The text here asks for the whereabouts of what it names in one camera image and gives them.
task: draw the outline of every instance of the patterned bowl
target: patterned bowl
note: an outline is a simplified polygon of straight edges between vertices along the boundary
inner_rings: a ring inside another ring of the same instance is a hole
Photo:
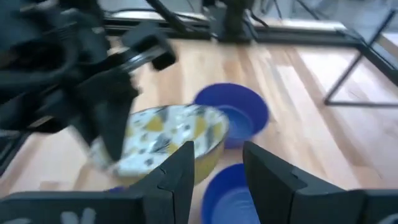
[[[101,138],[88,153],[94,165],[131,185],[163,163],[186,141],[195,143],[195,184],[214,169],[224,149],[228,117],[199,105],[170,105],[130,115],[123,155],[112,162]]]

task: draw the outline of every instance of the black metal frame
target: black metal frame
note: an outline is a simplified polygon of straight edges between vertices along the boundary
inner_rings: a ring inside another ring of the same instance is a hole
[[[349,30],[313,30],[313,29],[294,29],[283,27],[255,27],[257,33],[256,41],[259,43],[270,44],[291,44],[291,45],[323,45],[332,47],[351,47],[359,51],[359,55],[351,62],[342,76],[333,85],[324,99],[324,104],[328,106],[359,106],[359,107],[381,107],[392,108],[398,107],[398,103],[372,103],[372,102],[350,102],[350,101],[332,101],[334,94],[341,88],[344,82],[352,74],[354,68],[358,65],[363,57],[366,57],[373,63],[390,81],[398,86],[397,67],[389,63],[382,55],[373,49],[373,44],[378,40],[381,33],[389,25],[394,18],[396,10],[392,10],[383,20],[381,26],[377,29],[373,38],[367,43],[356,32],[349,33]],[[214,28],[211,21],[203,22],[186,22],[186,25],[194,27],[201,32],[183,33],[177,32],[165,20],[159,19],[126,19],[107,17],[104,20],[105,30],[108,35],[122,35],[125,31],[137,26],[140,22],[155,22],[160,30],[172,39],[197,39],[210,40],[215,37]]]

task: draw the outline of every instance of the wooden table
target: wooden table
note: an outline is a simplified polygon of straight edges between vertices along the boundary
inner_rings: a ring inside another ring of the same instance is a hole
[[[284,21],[299,26],[300,21]],[[317,24],[334,29],[328,24]],[[179,62],[162,72],[136,70],[142,95],[134,111],[190,103],[218,82],[247,86],[267,102],[271,119],[253,141],[292,164],[344,189],[398,187],[396,110],[330,108],[325,92],[357,53],[354,49],[288,45],[226,46],[173,40]],[[367,60],[337,99],[397,101],[398,90]],[[0,180],[7,195],[25,190],[104,190],[118,183],[87,163],[86,147],[71,128],[33,134]],[[201,198],[221,169],[241,162],[241,150],[225,151],[216,169],[194,189],[190,223],[200,223]]]

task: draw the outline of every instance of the blue bowl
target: blue bowl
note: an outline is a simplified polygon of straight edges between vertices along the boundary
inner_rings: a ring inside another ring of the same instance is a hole
[[[225,148],[242,147],[268,123],[268,107],[254,91],[241,85],[219,83],[197,94],[194,104],[207,105],[223,111],[229,119]]]
[[[203,224],[260,224],[243,164],[227,167],[208,185],[201,208]]]

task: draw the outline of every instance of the bowl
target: bowl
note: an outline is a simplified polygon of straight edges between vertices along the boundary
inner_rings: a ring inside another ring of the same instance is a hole
[[[101,138],[88,152],[95,167],[131,185],[159,166],[186,141],[195,145],[195,184],[214,169],[224,149],[228,118],[210,106],[170,105],[139,111],[127,122],[123,154],[109,159]]]
[[[233,83],[217,83],[200,91],[197,105],[218,108],[229,119],[225,148],[242,147],[268,123],[269,113],[264,100],[254,91]]]
[[[260,224],[243,164],[227,167],[211,180],[203,197],[201,220],[202,224]]]

